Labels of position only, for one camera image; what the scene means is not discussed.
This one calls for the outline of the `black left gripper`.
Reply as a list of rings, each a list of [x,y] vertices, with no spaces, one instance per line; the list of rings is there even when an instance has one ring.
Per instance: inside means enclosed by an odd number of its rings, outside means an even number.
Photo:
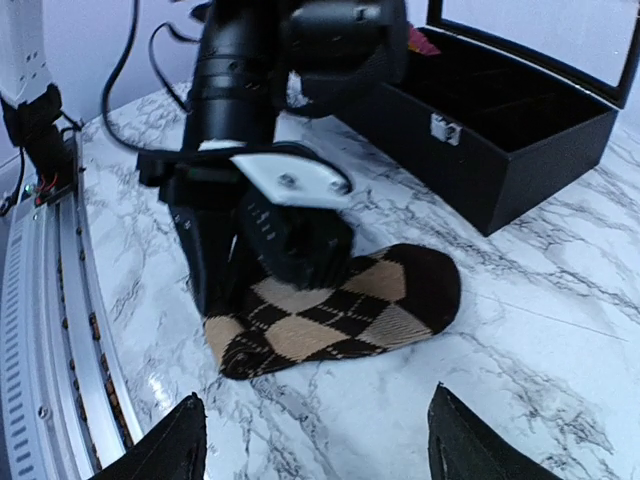
[[[248,180],[225,154],[140,153],[137,169],[139,182],[156,187],[159,200],[169,208],[197,309],[212,312],[221,297],[235,210]]]

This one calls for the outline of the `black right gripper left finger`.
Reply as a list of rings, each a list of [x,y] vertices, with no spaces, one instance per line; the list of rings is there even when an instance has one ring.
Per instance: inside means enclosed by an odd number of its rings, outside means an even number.
[[[186,396],[120,459],[95,480],[203,480],[206,416],[195,392]]]

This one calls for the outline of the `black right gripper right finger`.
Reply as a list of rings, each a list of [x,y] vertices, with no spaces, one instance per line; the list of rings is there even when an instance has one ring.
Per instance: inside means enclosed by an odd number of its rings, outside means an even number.
[[[436,387],[427,423],[433,479],[558,480],[506,442],[443,384]]]

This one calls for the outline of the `brown argyle sock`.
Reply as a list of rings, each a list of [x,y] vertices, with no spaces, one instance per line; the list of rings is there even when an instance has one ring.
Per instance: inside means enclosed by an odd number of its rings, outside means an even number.
[[[352,258],[333,289],[297,290],[259,263],[248,280],[237,307],[218,302],[204,322],[220,374],[234,380],[427,340],[454,321],[462,296],[450,256],[406,243]]]

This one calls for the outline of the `maroon striped sock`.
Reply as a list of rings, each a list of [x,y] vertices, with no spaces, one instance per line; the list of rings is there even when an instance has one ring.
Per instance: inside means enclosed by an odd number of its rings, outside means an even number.
[[[408,49],[424,57],[441,54],[441,50],[412,23],[408,24]]]

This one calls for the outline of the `black display case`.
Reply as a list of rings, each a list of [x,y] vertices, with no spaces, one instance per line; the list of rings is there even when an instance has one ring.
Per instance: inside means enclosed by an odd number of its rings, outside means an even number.
[[[639,64],[635,1],[432,1],[403,81],[338,118],[491,235],[597,166]]]

